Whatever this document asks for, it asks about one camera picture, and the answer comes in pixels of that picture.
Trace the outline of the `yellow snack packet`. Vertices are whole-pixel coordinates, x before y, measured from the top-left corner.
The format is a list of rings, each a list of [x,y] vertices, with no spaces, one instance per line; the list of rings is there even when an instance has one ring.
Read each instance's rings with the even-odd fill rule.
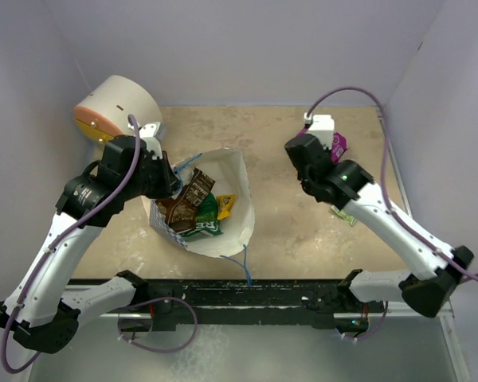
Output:
[[[228,217],[231,217],[231,210],[236,200],[235,194],[229,195],[221,195],[216,197],[217,205],[218,205],[218,212],[217,212],[217,219],[224,220]]]

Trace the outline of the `dark brown snack packet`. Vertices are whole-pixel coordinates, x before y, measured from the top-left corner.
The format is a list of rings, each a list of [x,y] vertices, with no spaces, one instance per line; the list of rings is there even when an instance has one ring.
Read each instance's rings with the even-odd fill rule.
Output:
[[[176,197],[155,202],[164,222],[175,232],[182,234],[194,228],[198,207],[212,193],[215,180],[199,168],[181,170],[183,187]]]

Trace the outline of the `purple snack packet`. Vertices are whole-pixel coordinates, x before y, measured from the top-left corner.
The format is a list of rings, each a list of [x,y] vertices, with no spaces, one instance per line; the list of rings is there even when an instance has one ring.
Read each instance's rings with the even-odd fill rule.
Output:
[[[337,163],[347,150],[347,139],[339,132],[335,132],[331,145],[331,160]]]

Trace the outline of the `green snack packet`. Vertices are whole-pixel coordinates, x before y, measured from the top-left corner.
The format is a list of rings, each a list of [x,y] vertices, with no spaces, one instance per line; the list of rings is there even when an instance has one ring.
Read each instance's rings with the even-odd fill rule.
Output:
[[[334,205],[332,205],[330,207],[330,210],[337,216],[339,217],[340,219],[346,221],[350,226],[354,226],[357,222],[357,219],[355,217],[353,217],[352,215],[344,212],[343,210],[341,209],[338,209],[337,207],[335,207]]]

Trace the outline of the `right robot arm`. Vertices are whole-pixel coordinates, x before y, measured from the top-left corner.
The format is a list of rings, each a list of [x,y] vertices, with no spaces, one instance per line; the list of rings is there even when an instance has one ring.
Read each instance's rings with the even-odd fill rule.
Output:
[[[404,302],[424,317],[435,317],[460,283],[460,272],[451,262],[468,268],[472,252],[431,235],[383,199],[380,184],[358,163],[334,163],[317,137],[302,134],[284,148],[306,194],[365,224],[407,266],[402,271],[352,271],[338,293],[340,306],[356,311],[366,302]]]

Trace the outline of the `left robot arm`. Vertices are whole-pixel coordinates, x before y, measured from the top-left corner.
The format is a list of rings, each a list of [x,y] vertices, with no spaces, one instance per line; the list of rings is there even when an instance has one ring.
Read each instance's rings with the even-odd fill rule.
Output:
[[[65,288],[84,253],[127,201],[164,199],[179,185],[156,138],[114,137],[100,160],[66,183],[34,262],[12,295],[0,302],[0,328],[12,331],[26,349],[53,354],[102,314],[144,309],[148,283],[131,271],[83,292],[70,294]]]

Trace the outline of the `green Real chips bag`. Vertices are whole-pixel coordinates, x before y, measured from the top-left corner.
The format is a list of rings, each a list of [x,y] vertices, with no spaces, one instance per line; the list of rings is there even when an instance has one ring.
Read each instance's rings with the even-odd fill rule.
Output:
[[[195,226],[189,231],[183,232],[182,237],[192,237],[196,235],[219,236],[222,234],[221,223],[218,216],[218,202],[212,193],[209,193],[206,199],[198,207]]]

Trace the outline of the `checkered paper bag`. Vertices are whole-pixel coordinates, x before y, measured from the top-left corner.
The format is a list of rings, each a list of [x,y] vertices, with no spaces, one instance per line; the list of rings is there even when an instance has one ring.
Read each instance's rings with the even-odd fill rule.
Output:
[[[149,226],[164,241],[210,258],[231,258],[248,247],[255,212],[242,152],[221,148],[174,165],[175,195],[143,198]]]

